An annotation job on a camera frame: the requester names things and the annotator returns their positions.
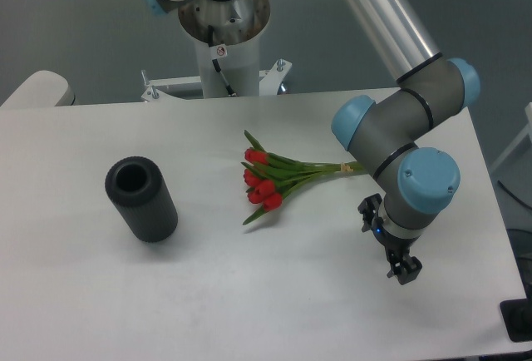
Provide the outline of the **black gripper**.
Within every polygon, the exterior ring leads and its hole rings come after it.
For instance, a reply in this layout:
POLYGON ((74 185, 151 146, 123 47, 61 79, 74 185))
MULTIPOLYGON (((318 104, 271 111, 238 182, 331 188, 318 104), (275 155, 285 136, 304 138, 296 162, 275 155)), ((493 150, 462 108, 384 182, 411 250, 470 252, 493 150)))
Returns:
POLYGON ((420 274, 422 263, 410 255, 412 232, 399 226, 388 215, 382 197, 376 193, 363 199, 357 210, 362 216, 362 232, 373 233, 386 250, 390 269, 387 278, 395 277, 400 285, 414 281, 420 274))

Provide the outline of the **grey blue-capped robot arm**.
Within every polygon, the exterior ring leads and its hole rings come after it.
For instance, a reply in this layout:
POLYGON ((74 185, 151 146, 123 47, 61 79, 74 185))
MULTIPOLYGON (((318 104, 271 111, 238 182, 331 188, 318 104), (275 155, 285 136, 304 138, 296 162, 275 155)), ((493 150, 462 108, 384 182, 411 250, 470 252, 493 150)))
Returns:
MULTIPOLYGON (((460 172, 445 152, 416 141, 474 102, 475 69, 445 59, 406 0, 347 0, 395 79, 385 101, 357 96, 332 119, 332 133, 382 193, 359 205, 363 226, 385 249, 389 273, 412 282, 421 262, 411 245, 456 193, 460 172)), ((247 46, 269 19, 267 0, 146 0, 155 13, 177 11, 181 26, 200 43, 197 56, 205 97, 256 96, 265 85, 255 62, 229 54, 247 46)))

